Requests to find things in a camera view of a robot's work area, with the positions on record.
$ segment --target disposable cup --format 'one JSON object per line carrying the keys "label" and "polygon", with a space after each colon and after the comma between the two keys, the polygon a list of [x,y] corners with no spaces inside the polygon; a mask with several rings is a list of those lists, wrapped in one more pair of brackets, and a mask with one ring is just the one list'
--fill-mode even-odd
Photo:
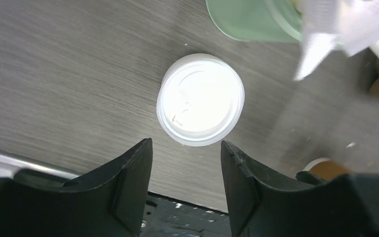
{"label": "disposable cup", "polygon": [[168,69],[156,112],[173,139],[187,146],[206,146],[234,128],[244,100],[236,71],[215,56],[199,53],[179,59]]}
{"label": "disposable cup", "polygon": [[213,23],[239,41],[299,42],[302,18],[297,0],[206,0]]}

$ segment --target plastic lid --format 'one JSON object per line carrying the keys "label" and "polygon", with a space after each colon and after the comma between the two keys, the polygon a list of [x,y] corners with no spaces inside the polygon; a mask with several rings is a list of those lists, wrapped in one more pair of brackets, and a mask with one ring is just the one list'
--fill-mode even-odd
{"label": "plastic lid", "polygon": [[208,54],[186,56],[167,71],[157,101],[165,131],[188,146],[223,139],[242,111],[244,89],[238,74]]}

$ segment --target wood grain table surface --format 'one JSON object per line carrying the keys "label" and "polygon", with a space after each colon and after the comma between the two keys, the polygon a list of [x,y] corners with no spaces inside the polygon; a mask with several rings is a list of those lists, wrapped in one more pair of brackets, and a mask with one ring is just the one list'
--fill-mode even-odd
{"label": "wood grain table surface", "polygon": [[226,211],[220,143],[182,146],[156,117],[164,73],[192,53],[242,78],[226,139],[253,158],[290,177],[319,157],[379,172],[371,54],[294,82],[298,44],[231,40],[203,0],[0,0],[0,150],[87,172],[151,137],[150,191]]}

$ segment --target green cup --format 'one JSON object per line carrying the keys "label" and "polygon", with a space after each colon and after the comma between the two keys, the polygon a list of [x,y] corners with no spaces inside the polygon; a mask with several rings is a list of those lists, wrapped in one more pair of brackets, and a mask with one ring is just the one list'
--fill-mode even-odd
{"label": "green cup", "polygon": [[217,28],[238,41],[301,41],[302,19],[290,0],[206,0]]}

